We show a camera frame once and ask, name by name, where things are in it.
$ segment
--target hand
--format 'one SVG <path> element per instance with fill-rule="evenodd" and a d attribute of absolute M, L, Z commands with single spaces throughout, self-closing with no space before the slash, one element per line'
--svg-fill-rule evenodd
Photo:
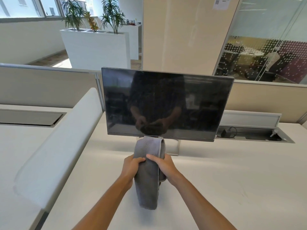
<path fill-rule="evenodd" d="M 143 125 L 147 124 L 146 118 L 144 116 L 139 116 L 136 119 L 135 127 L 140 130 Z"/>
<path fill-rule="evenodd" d="M 138 171 L 138 164 L 145 160 L 146 158 L 144 157 L 133 158 L 133 155 L 125 158 L 124 165 L 122 166 L 122 173 L 119 177 L 127 179 L 127 189 L 132 187 L 132 180 Z"/>
<path fill-rule="evenodd" d="M 154 155 L 151 154 L 147 154 L 146 157 L 149 160 L 154 161 L 155 163 L 158 164 L 160 170 L 165 174 L 165 176 L 167 177 L 167 180 L 173 185 L 176 185 L 176 182 L 178 179 L 180 179 L 180 177 L 182 176 L 182 174 L 177 170 L 177 168 L 174 165 L 174 162 L 171 158 L 170 155 L 165 154 L 164 155 L 164 159 L 155 157 Z"/>
<path fill-rule="evenodd" d="M 171 125 L 171 123 L 169 122 L 169 120 L 167 118 L 163 118 L 163 119 L 158 119 L 154 122 L 152 122 L 151 124 L 155 124 L 155 123 L 162 123 L 163 125 L 163 133 L 165 134 L 169 128 L 169 126 Z"/>

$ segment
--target monitor screen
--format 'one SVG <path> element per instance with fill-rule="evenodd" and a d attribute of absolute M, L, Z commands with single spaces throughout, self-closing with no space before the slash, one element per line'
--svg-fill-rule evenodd
<path fill-rule="evenodd" d="M 232 77 L 102 68 L 109 135 L 213 142 Z"/>

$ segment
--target glass partition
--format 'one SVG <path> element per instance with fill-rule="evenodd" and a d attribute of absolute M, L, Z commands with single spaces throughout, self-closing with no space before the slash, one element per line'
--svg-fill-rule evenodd
<path fill-rule="evenodd" d="M 215 75 L 307 84 L 307 0 L 243 0 Z"/>

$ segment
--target right hand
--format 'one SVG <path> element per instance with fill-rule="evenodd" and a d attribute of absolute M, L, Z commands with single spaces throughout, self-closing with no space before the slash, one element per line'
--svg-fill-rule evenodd
<path fill-rule="evenodd" d="M 147 124 L 146 118 L 144 116 L 139 116 L 136 119 L 135 127 L 137 130 L 140 130 L 143 125 Z"/>
<path fill-rule="evenodd" d="M 173 185 L 176 186 L 178 179 L 182 176 L 182 174 L 175 167 L 174 162 L 170 155 L 165 154 L 164 159 L 155 157 L 154 155 L 147 154 L 146 157 L 149 160 L 154 161 L 158 164 L 160 170 L 165 174 L 167 180 Z"/>

